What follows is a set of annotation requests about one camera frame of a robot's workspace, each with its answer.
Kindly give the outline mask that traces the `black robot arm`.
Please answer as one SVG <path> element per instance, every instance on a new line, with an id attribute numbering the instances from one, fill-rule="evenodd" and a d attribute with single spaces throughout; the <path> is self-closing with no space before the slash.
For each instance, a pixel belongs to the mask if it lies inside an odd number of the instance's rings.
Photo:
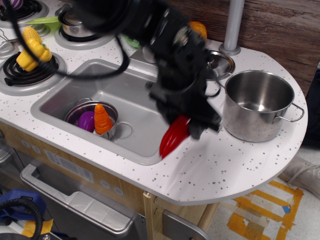
<path id="1" fill-rule="evenodd" d="M 163 0 L 75 0 L 72 5 L 90 31 L 123 34 L 150 49 L 158 68 L 150 97 L 168 123 L 188 117 L 195 139 L 205 129 L 221 129 L 222 119 L 205 93 L 211 53 L 179 11 Z"/>

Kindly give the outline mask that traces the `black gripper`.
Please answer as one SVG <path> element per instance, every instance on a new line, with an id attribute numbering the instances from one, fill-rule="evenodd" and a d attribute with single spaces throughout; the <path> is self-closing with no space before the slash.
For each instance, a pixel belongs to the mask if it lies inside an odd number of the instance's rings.
<path id="1" fill-rule="evenodd" d="M 207 79 L 202 73 L 183 76 L 159 72 L 149 95 L 169 124 L 179 116 L 189 117 L 189 135 L 199 140 L 206 129 L 217 133 L 222 129 L 222 118 L 208 102 L 206 88 Z"/>

